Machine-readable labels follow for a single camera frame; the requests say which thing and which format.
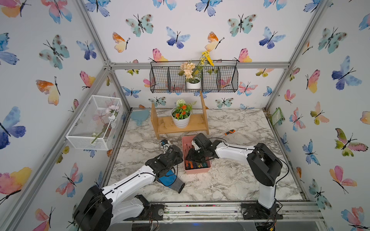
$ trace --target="butterfly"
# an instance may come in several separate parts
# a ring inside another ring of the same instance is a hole
[[[252,62],[252,59],[249,57],[249,53],[248,53],[247,48],[243,48],[240,51],[239,59],[235,58],[235,57],[234,57],[234,59],[235,59],[235,61],[238,61],[238,62]]]
[[[164,1],[166,2],[166,5],[169,8],[169,10],[173,10],[177,5],[175,0],[164,0]],[[153,4],[157,8],[159,8],[161,6],[162,2],[163,2],[163,0],[153,0]]]
[[[208,35],[208,42],[209,44],[207,44],[204,48],[206,48],[207,51],[213,51],[214,49],[217,48],[217,46],[221,43],[222,40],[224,40],[225,37],[223,37],[221,40],[218,40],[217,36],[215,35],[215,33],[213,33],[212,31],[209,33]]]
[[[91,42],[90,45],[88,45],[87,42],[85,42],[84,44],[83,42],[76,41],[76,43],[81,48],[81,50],[85,52],[84,58],[86,60],[90,60],[90,56],[92,58],[96,58],[96,53],[93,51],[95,50],[94,42]]]
[[[364,210],[362,207],[359,208],[352,208],[352,213],[347,209],[340,212],[342,214],[342,218],[351,223],[353,228],[351,231],[364,231],[370,229],[370,227],[363,226],[365,215]]]
[[[78,100],[73,100],[73,107],[71,107],[72,110],[68,110],[69,112],[74,112],[74,110],[78,107]]]
[[[337,137],[339,140],[335,140],[336,146],[335,149],[341,149],[342,150],[342,156],[353,156],[353,151],[367,151],[368,147],[363,144],[363,143],[358,143],[358,142],[351,142],[353,140],[357,139],[352,139],[353,133],[351,135],[351,138],[347,140],[346,135],[340,128],[335,129],[338,133]]]
[[[20,2],[20,0],[1,0],[0,5],[3,5],[4,7],[1,8],[1,11],[8,16],[9,18],[15,18],[19,14],[22,17],[22,10],[26,4],[27,0],[25,0],[23,3]]]
[[[49,216],[44,213],[44,211],[40,208],[38,208],[35,212],[36,219],[38,221],[44,221],[39,226],[33,229],[33,231],[48,231],[49,228],[51,228],[50,220],[51,220],[51,214],[54,211],[53,207],[51,207]]]
[[[295,78],[294,75],[296,75],[299,71],[300,71],[299,67],[297,67],[297,68],[294,67],[292,72],[290,73],[289,81],[292,81]]]
[[[245,17],[244,19],[243,18],[243,15],[240,17],[239,16],[239,19],[236,19],[236,18],[229,18],[228,20],[228,24],[230,26],[230,33],[231,33],[231,36],[232,37],[235,37],[238,32],[240,31],[240,33],[243,32],[248,34],[250,32],[250,30],[252,29],[253,27],[253,23],[251,23],[252,21],[254,21],[257,17],[257,15],[255,14],[251,14],[247,17]]]
[[[274,68],[265,68],[265,69],[258,69],[256,76],[262,75],[263,77],[267,77],[269,72],[273,71]]]
[[[130,38],[128,38],[127,41],[125,41],[121,36],[119,36],[116,32],[113,32],[113,40],[115,43],[118,43],[118,45],[114,46],[114,49],[118,51],[118,53],[123,52],[127,49],[127,44]]]
[[[134,60],[134,61],[132,61],[132,63],[139,63],[139,61]],[[130,73],[131,75],[134,75],[134,73],[139,74],[139,69],[131,69],[131,70],[128,70],[127,73]]]
[[[5,50],[9,49],[6,46],[8,45],[8,37],[9,33],[0,34],[0,59],[4,60],[5,62],[16,65],[19,59],[13,53],[6,52]]]
[[[155,99],[148,99],[151,103],[154,104],[154,107],[157,107],[159,104],[165,106],[166,105],[166,97],[160,97],[159,99],[156,97]]]
[[[296,97],[295,93],[290,95],[290,89],[286,90],[286,94],[284,94],[285,101],[288,101],[290,104],[292,104],[291,100],[294,99],[294,97]]]
[[[18,107],[13,107],[4,121],[0,123],[0,149],[10,144],[8,136],[15,138],[23,137],[26,133],[25,126],[14,126],[20,122],[21,111]]]
[[[248,106],[244,106],[244,104],[240,104],[241,109],[254,109],[254,107],[249,108]]]
[[[319,77],[320,77],[319,70],[315,70],[310,78],[308,78],[308,75],[306,75],[307,78],[306,90],[308,88],[312,93],[315,93],[317,91],[317,81],[319,80]]]
[[[322,195],[322,193],[324,192],[321,191],[321,189],[322,188],[320,187],[320,190],[319,190],[319,186],[317,185],[315,179],[312,179],[312,184],[309,186],[308,191],[310,192],[310,194],[315,195],[315,198],[317,198],[318,207],[320,209],[325,209],[326,207],[329,209],[332,209],[332,205],[329,203],[326,197]]]
[[[281,142],[283,143],[285,150],[288,152],[291,152],[289,146],[288,146],[288,141],[286,139],[286,133],[284,133],[283,138],[280,137]]]
[[[216,11],[213,7],[216,7],[222,0],[201,0],[202,2],[195,4],[195,9],[197,11],[202,11],[204,8],[204,12],[208,13],[208,16],[212,17],[216,14]]]
[[[90,157],[93,158],[95,156],[95,152],[96,150],[92,150],[92,149],[84,149],[84,151],[87,151],[87,152],[90,152]]]
[[[308,164],[311,163],[311,160],[315,162],[317,165],[320,165],[319,160],[315,156],[315,152],[312,152],[313,150],[313,143],[312,140],[310,139],[310,142],[308,143],[308,146],[303,145],[303,151],[306,152],[306,162]]]
[[[305,5],[305,8],[303,9],[304,12],[309,12],[310,10],[311,13],[317,8],[321,0],[312,0],[313,2],[308,3]]]
[[[60,17],[62,15],[68,20],[72,20],[72,13],[64,8],[68,3],[67,0],[41,0],[44,6],[50,6],[49,15],[54,22],[60,24]]]
[[[304,54],[304,53],[306,53],[306,51],[308,51],[309,49],[313,48],[313,46],[310,46],[310,41],[307,41],[307,42],[306,42],[306,44],[305,44],[305,46],[304,46],[304,48],[307,48],[307,50],[305,50],[305,51],[303,52],[303,54]]]
[[[241,95],[243,93],[245,93],[246,96],[251,95],[252,94],[251,90],[256,89],[256,87],[258,86],[258,85],[249,85],[249,84],[250,82],[248,82],[248,84],[245,86],[243,82],[240,82],[238,95]]]
[[[265,0],[265,2],[263,3],[263,6],[265,8],[267,8],[271,5],[271,3],[273,3],[273,5],[274,5],[275,2],[276,2],[276,9],[277,10],[280,10],[280,9],[284,8],[287,4],[287,0]]]
[[[84,81],[84,83],[86,85],[86,86],[83,86],[82,87],[82,90],[84,90],[86,88],[90,88],[93,85],[93,83],[95,82],[95,77],[89,76],[84,71],[81,71],[80,72],[80,77],[81,77],[82,81]]]
[[[222,100],[216,99],[215,102],[216,102],[218,108],[222,108],[222,106],[230,107],[232,105],[233,100],[234,100],[234,98],[229,98],[227,100],[225,100],[225,98],[223,98]]]
[[[63,178],[66,178],[67,181],[61,184],[55,192],[60,193],[61,195],[64,195],[64,193],[67,191],[67,197],[73,197],[76,194],[75,186],[77,183],[82,182],[83,175],[82,173],[77,174],[78,167],[77,163],[74,163],[70,177],[67,176],[67,174],[64,174]]]
[[[182,49],[184,47],[183,42],[186,42],[190,38],[190,34],[186,35],[180,35],[180,32],[177,32],[177,34],[169,27],[166,27],[167,30],[167,35],[170,36],[171,38],[167,40],[167,44],[170,46],[173,46],[176,44],[177,48]]]
[[[259,41],[259,44],[261,46],[264,46],[265,44],[267,44],[267,49],[272,49],[275,46],[275,43],[285,38],[285,34],[276,35],[276,36],[275,34],[277,34],[277,32],[275,33],[274,31],[274,33],[271,33],[270,29],[268,27],[265,27],[265,32],[263,33],[263,36],[265,37],[265,39],[262,39],[261,41]]]
[[[334,27],[333,27],[332,35],[330,35],[330,30],[328,28],[325,28],[323,30],[323,37],[320,39],[319,47],[318,47],[319,51],[325,47],[327,48],[327,51],[330,54],[333,51],[335,51],[335,49],[338,48],[339,41],[343,41],[347,37],[347,33],[345,32],[334,34],[337,31],[337,29],[338,28],[334,30]]]
[[[366,124],[370,124],[370,112],[362,112],[362,117],[360,118],[360,121]]]
[[[296,171],[299,175],[299,180],[302,181],[303,184],[304,184],[305,182],[303,180],[301,180],[301,178],[302,178],[302,169],[301,169],[301,167],[296,167]]]
[[[163,57],[162,53],[157,48],[153,49],[153,59],[149,58],[149,60],[154,62],[168,62],[168,59]]]
[[[48,97],[49,104],[54,104],[55,106],[57,106],[59,103],[60,92],[58,89],[56,76],[54,76],[54,82],[55,84],[47,81],[36,80],[36,85],[41,92],[45,93],[45,95],[49,94]]]
[[[271,89],[271,87],[267,86],[267,92],[265,92],[265,93],[263,94],[263,96],[269,96],[269,95],[271,95],[271,94],[272,94],[272,89]]]
[[[335,181],[337,184],[339,184],[339,186],[342,187],[344,194],[346,194],[346,192],[348,193],[348,191],[345,190],[343,186],[353,186],[353,187],[357,186],[357,182],[352,179],[342,180],[343,179],[343,168],[342,167],[337,165],[335,166],[334,170],[330,169],[329,172],[333,178],[333,181]]]
[[[325,112],[323,112],[321,110],[320,102],[317,102],[317,104],[315,106],[315,111],[311,111],[311,116],[315,117],[314,120],[313,120],[315,124],[319,125],[320,121],[323,122],[323,123],[328,123],[329,122],[329,119],[326,118],[325,116],[323,116],[322,113],[325,113]]]
[[[358,86],[362,83],[362,80],[350,75],[350,73],[355,71],[353,71],[353,68],[349,70],[349,64],[350,58],[349,56],[346,56],[343,63],[340,65],[340,71],[333,71],[332,73],[333,80],[338,80],[335,85],[338,90],[344,89],[344,83],[346,83],[348,86]]]
[[[125,88],[125,87],[122,87],[126,92],[125,92],[125,95],[126,96],[133,96],[135,98],[139,98],[139,96],[137,95],[139,92],[141,92],[141,90],[134,90],[134,89],[128,89],[128,88]]]
[[[153,24],[150,23],[150,21],[153,20],[153,15],[147,14],[144,15],[140,20],[139,20],[139,14],[138,17],[134,15],[135,19],[128,18],[126,19],[127,25],[131,27],[132,33],[136,34],[136,37],[140,37],[141,31],[144,33],[147,32],[151,34],[153,32]]]
[[[60,35],[56,35],[51,43],[47,41],[48,45],[43,43],[45,46],[51,48],[51,50],[42,50],[38,56],[43,60],[49,61],[52,67],[57,67],[59,69],[63,68],[62,61],[63,58],[69,58],[69,51],[65,45],[62,45],[62,37]]]
[[[0,193],[6,194],[0,199],[0,205],[8,199],[11,195],[19,193],[22,187],[26,184],[28,178],[31,176],[32,170],[29,167],[24,167],[19,171],[12,173],[0,173]]]
[[[305,124],[300,120],[303,116],[301,115],[298,117],[298,108],[294,110],[293,115],[290,115],[289,121],[293,122],[293,130],[298,131],[298,127],[300,129],[306,128]]]
[[[99,10],[100,13],[104,17],[109,16],[108,10],[105,9],[104,7],[107,7],[108,3],[110,3],[111,0],[88,0],[88,1],[89,1],[89,3],[85,4],[86,10],[88,10],[90,12],[94,12],[95,7],[96,7],[96,12],[98,12],[98,10]]]

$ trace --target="butterfly wallpaper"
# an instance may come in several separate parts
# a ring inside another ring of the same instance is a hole
[[[319,2],[306,1],[302,12],[314,13]],[[275,129],[299,184],[331,231],[370,227],[364,203],[370,185],[368,9],[370,2],[354,0],[328,7],[271,105],[291,115]]]

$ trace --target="marble surface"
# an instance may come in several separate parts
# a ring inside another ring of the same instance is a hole
[[[157,109],[158,116],[170,115],[170,109]],[[209,134],[207,137],[222,137],[229,143],[238,145],[266,144],[279,158],[283,155],[273,136],[271,128],[260,109],[209,109],[207,110]],[[230,135],[223,135],[227,130],[235,129]],[[173,133],[160,135],[174,145],[182,148],[183,136],[196,135],[199,132]],[[137,126],[130,120],[121,148],[119,150],[109,184],[113,184],[138,170],[148,159],[162,153],[159,140],[156,139],[150,117]],[[287,168],[283,167],[283,176]],[[259,183],[247,164],[235,160],[214,159],[207,173],[186,174],[184,164],[178,165],[178,177],[185,182],[180,194],[163,186],[159,182],[149,184],[138,191],[148,201],[244,201],[257,200]],[[276,190],[278,200],[301,200],[296,183],[289,173],[279,182]]]

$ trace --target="wooden shelf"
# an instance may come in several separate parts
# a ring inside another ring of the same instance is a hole
[[[157,111],[155,109],[154,104],[152,104],[152,115],[151,121],[153,124],[154,132],[159,139],[160,134],[167,134],[167,133],[177,133],[177,132],[191,132],[191,131],[207,131],[208,130],[208,119],[206,109],[207,106],[204,104],[203,94],[200,91],[200,97],[202,102],[202,114],[192,114],[190,116],[189,125],[186,128],[178,128],[176,127],[175,123],[173,122],[172,116],[165,116],[165,117],[158,117]]]

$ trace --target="pink butterfly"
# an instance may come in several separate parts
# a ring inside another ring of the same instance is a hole
[[[36,219],[38,221],[44,221],[39,226],[33,229],[33,231],[48,231],[49,228],[51,228],[50,220],[51,220],[51,214],[54,211],[53,207],[51,207],[49,216],[44,213],[44,211],[40,208],[38,208],[35,212]]]
[[[249,84],[250,82],[248,82],[247,85],[245,85],[243,82],[240,82],[238,95],[241,95],[243,93],[245,93],[246,96],[251,95],[252,94],[251,90],[256,89],[256,87],[258,86],[258,85],[249,85]]]
[[[352,179],[342,180],[343,179],[343,168],[342,167],[337,165],[337,166],[335,166],[334,170],[330,169],[329,172],[330,172],[330,175],[333,178],[333,181],[337,182],[339,184],[339,186],[342,187],[344,194],[346,194],[347,190],[344,189],[343,185],[353,186],[353,187],[357,186],[357,182],[352,180]]]
[[[61,195],[64,195],[64,193],[67,191],[67,197],[73,197],[76,194],[76,191],[74,187],[77,183],[80,183],[82,181],[82,173],[77,174],[78,167],[77,163],[74,163],[70,177],[67,176],[67,174],[64,174],[65,176],[63,178],[66,178],[67,181],[61,184],[55,192],[60,193]]]
[[[301,115],[298,117],[298,108],[294,110],[293,115],[290,115],[289,121],[293,122],[293,130],[298,131],[298,127],[300,129],[306,128],[305,124],[300,120],[303,116]]]
[[[295,93],[290,95],[290,89],[286,90],[286,94],[284,95],[285,101],[288,101],[290,104],[292,104],[291,100],[294,99],[294,97],[296,97]]]

